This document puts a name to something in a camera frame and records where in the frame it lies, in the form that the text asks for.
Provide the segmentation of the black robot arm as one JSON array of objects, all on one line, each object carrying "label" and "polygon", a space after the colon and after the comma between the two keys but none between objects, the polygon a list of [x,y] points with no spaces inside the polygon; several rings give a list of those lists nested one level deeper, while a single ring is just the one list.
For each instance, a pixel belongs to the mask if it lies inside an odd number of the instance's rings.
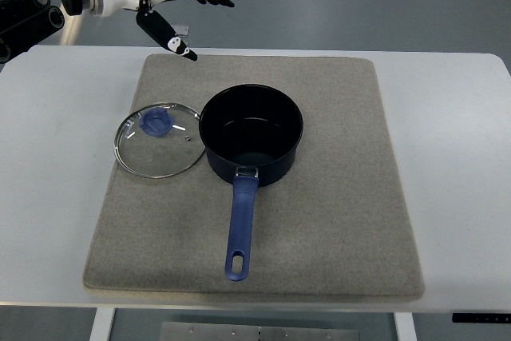
[{"label": "black robot arm", "polygon": [[51,0],[1,0],[1,63],[61,30],[65,14],[76,16],[85,9],[83,0],[61,0],[64,9]]}]

